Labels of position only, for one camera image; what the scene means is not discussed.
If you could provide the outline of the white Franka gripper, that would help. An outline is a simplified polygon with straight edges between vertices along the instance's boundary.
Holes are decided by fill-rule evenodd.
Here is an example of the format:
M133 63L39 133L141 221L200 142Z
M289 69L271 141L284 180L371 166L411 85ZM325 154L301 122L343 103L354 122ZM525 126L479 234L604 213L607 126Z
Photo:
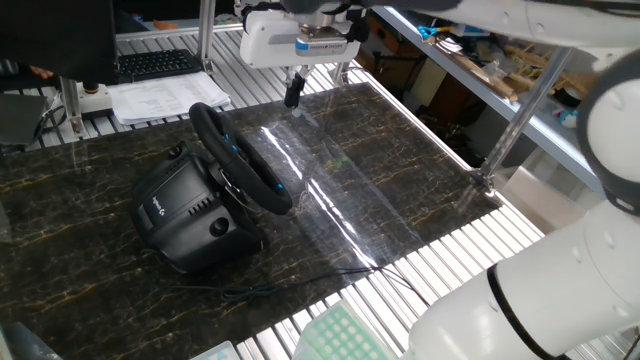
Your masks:
M357 26L345 14L258 10L245 16L240 55L256 69L300 65L283 99L287 108L296 108L312 65L351 61L359 51L359 37Z

